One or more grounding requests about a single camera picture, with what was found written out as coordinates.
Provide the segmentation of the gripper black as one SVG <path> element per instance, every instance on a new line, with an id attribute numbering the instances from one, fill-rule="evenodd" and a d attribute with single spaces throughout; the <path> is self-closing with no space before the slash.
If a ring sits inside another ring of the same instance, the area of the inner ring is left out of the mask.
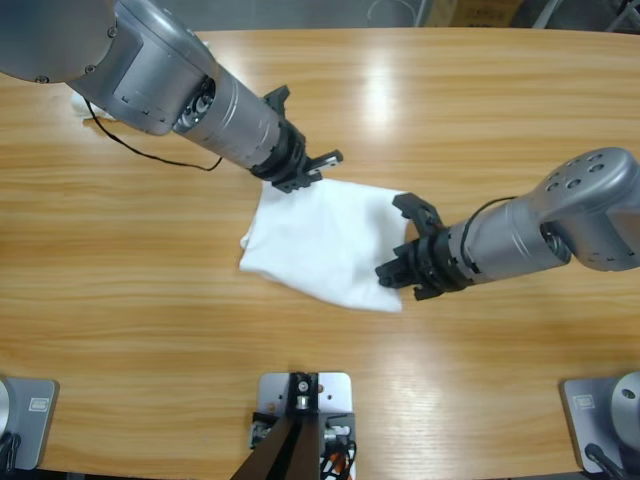
<path id="1" fill-rule="evenodd" d="M 343 162 L 339 150 L 311 158 L 306 138 L 290 122 L 280 122 L 280 135 L 267 159 L 250 169 L 252 175 L 289 194 L 323 179 L 322 171 Z"/>
<path id="2" fill-rule="evenodd" d="M 470 287 L 467 278 L 451 253 L 450 229 L 439 226 L 426 236 L 393 249 L 397 256 L 375 268 L 378 283 L 385 288 L 412 287 L 417 300 L 436 298 Z"/>

